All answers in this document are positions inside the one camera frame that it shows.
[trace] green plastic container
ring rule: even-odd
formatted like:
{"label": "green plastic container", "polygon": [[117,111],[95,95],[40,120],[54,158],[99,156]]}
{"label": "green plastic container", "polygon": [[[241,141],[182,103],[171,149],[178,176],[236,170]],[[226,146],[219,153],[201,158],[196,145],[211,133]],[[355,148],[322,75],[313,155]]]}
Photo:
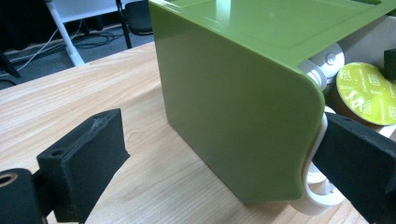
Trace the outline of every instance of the green plastic container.
{"label": "green plastic container", "polygon": [[299,65],[394,8],[151,0],[169,123],[242,202],[301,198],[324,97]]}

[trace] yellow-green round label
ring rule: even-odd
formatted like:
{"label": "yellow-green round label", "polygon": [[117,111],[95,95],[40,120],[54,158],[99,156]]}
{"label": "yellow-green round label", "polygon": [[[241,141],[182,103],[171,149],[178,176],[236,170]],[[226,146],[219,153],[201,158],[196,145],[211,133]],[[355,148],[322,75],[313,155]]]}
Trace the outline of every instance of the yellow-green round label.
{"label": "yellow-green round label", "polygon": [[337,90],[346,106],[364,120],[396,123],[396,83],[368,63],[349,63],[338,73]]}

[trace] table surface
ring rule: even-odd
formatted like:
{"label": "table surface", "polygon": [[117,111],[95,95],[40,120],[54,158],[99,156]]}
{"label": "table surface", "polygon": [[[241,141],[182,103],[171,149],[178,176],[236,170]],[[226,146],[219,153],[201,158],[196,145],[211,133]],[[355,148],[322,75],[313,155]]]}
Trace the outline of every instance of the table surface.
{"label": "table surface", "polygon": [[36,155],[112,108],[131,158],[87,223],[366,223],[349,201],[319,217],[239,202],[168,124],[153,43],[0,91],[0,171],[35,172]]}

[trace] floor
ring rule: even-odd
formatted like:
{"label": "floor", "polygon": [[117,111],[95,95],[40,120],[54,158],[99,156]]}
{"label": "floor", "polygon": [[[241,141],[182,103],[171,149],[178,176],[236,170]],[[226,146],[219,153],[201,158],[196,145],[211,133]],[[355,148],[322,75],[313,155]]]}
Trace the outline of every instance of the floor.
{"label": "floor", "polygon": [[[153,36],[137,36],[130,34],[130,39],[134,48],[152,42]],[[73,42],[85,63],[127,49],[125,37],[122,34],[120,26],[107,27],[103,31],[93,32],[89,36],[76,35]],[[30,59],[43,48],[44,45],[45,43],[29,47],[22,51],[6,52],[7,57],[15,64],[16,69],[21,69],[19,70],[21,78],[15,78],[4,71],[0,71],[0,90],[73,67],[64,49],[64,42],[62,39],[50,41],[48,45],[42,49],[44,51],[37,54],[35,59],[25,66],[25,62],[18,63],[18,61],[27,61],[27,59]]]}

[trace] wood grain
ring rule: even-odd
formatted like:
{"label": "wood grain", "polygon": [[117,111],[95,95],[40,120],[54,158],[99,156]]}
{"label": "wood grain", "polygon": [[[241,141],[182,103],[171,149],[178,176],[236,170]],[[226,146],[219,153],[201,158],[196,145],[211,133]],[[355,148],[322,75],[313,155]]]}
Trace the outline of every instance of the wood grain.
{"label": "wood grain", "polygon": [[240,203],[167,123],[154,44],[0,91],[0,170],[35,172],[36,155],[112,108],[131,158],[87,223],[366,223],[348,201],[319,217]]}

